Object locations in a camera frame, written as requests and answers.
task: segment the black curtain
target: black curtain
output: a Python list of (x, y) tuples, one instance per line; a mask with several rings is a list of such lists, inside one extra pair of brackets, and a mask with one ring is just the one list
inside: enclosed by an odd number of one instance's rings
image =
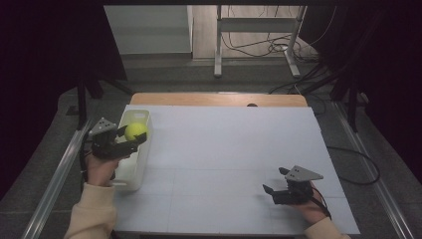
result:
[(99, 98), (98, 80), (126, 76), (102, 5), (2, 2), (0, 32), (3, 196), (50, 126), (63, 92), (84, 79)]
[[(353, 51), (374, 8), (348, 10), (335, 57), (336, 69)], [(358, 88), (369, 98), (366, 113), (422, 182), (419, 146), (422, 143), (422, 15), (406, 2), (390, 6), (365, 48), (355, 73)]]

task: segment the yellow tennis ball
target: yellow tennis ball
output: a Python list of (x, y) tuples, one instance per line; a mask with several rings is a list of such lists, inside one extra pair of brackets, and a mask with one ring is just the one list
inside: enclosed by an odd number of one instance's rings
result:
[(148, 127), (142, 122), (131, 122), (124, 130), (124, 137), (127, 141), (135, 140), (136, 136), (146, 132), (148, 135)]

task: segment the floor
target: floor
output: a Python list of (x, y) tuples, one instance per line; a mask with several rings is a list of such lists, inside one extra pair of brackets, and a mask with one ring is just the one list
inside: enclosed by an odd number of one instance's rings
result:
[[(273, 16), (276, 9), (270, 7), (255, 7), (250, 12), (241, 11), (234, 7), (230, 15), (242, 16), (242, 14), (261, 14)], [(289, 8), (279, 12), (289, 16)], [(195, 16), (214, 18), (214, 11), (210, 8), (197, 7)], [(211, 32), (213, 26), (204, 26), (206, 22), (195, 17), (196, 28), (194, 30), (194, 59), (142, 59), (131, 56), (123, 56), (127, 82), (123, 85), (135, 92), (238, 92), (238, 93), (264, 93), (270, 89), (294, 83), (286, 61), (280, 53), (275, 57), (250, 58), (243, 54), (224, 50), (223, 77), (219, 80), (213, 77), (213, 61), (215, 38)], [(209, 29), (210, 32), (201, 32), (198, 29)], [(266, 40), (267, 35), (231, 35), (233, 45), (243, 45)], [(265, 54), (268, 44), (259, 47), (245, 48), (253, 54)], [(315, 64), (300, 63), (301, 72), (307, 73)], [(105, 117), (111, 121), (118, 121), (130, 96), (122, 93), (114, 87), (102, 83), (105, 95), (101, 100), (88, 99), (89, 113), (93, 118)], [(297, 85), (300, 89), (306, 85)], [(364, 112), (364, 107), (357, 109), (357, 127), (359, 133), (350, 133), (347, 125), (344, 125), (342, 111), (343, 103), (333, 103), (328, 96), (332, 85), (307, 96), (310, 107), (316, 113), (321, 133), (326, 145), (355, 148), (363, 145), (365, 153), (370, 155), (381, 170), (381, 182), (371, 186), (356, 186), (342, 182), (344, 193), (349, 200), (356, 223), (361, 235), (352, 235), (352, 238), (422, 238), (422, 186), (410, 173), (399, 155), (391, 145), (379, 133), (376, 127)], [(286, 88), (279, 89), (274, 94), (285, 94)], [(59, 99), (59, 109), (46, 132), (44, 139), (34, 152), (27, 167), (8, 194), (0, 202), (0, 235), (4, 238), (20, 238), (27, 228), (28, 222), (33, 216), (50, 179), (59, 165), (60, 159), (68, 148), (75, 128), (78, 125), (78, 116), (72, 114), (69, 109), (77, 103), (76, 90), (70, 90)], [(355, 180), (367, 180), (368, 176), (365, 161), (353, 153), (330, 150), (331, 159), (337, 173), (343, 177)], [(53, 208), (45, 225), (41, 225), (40, 238), (58, 238), (66, 232), (70, 219), (72, 206), (78, 202), (80, 193), (80, 169), (79, 164), (73, 163), (69, 174), (64, 182), (61, 193), (57, 200), (53, 200)], [(378, 187), (385, 187), (387, 191), (380, 193)], [(392, 204), (388, 204), (385, 198), (392, 198)], [(389, 206), (396, 205), (400, 214), (389, 213)], [(402, 216), (412, 236), (400, 236), (392, 221), (394, 216)], [(120, 233), (122, 238), (137, 238), (132, 234)]]

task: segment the robotic arm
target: robotic arm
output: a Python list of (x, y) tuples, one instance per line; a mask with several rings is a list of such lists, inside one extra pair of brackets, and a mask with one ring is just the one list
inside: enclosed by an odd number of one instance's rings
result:
[(314, 198), (314, 189), (311, 185), (311, 180), (323, 179), (322, 175), (299, 166), (294, 166), (291, 170), (280, 167), (279, 172), (285, 176), (288, 184), (287, 190), (275, 191), (263, 184), (265, 192), (273, 196), (275, 204), (293, 205), (312, 201), (321, 208), (326, 216), (331, 217), (326, 205)]
[(135, 136), (135, 140), (117, 143), (115, 138), (123, 136), (126, 126), (117, 129), (117, 125), (104, 118), (90, 130), (89, 136), (93, 138), (93, 155), (102, 159), (115, 159), (137, 152), (140, 144), (146, 142), (146, 132)]

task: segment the wooden table edge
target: wooden table edge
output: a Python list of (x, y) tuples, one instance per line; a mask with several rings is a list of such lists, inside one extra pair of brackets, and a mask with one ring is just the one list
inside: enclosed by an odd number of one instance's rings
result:
[(192, 106), (192, 107), (307, 107), (300, 95), (219, 94), (219, 93), (136, 93), (131, 105)]

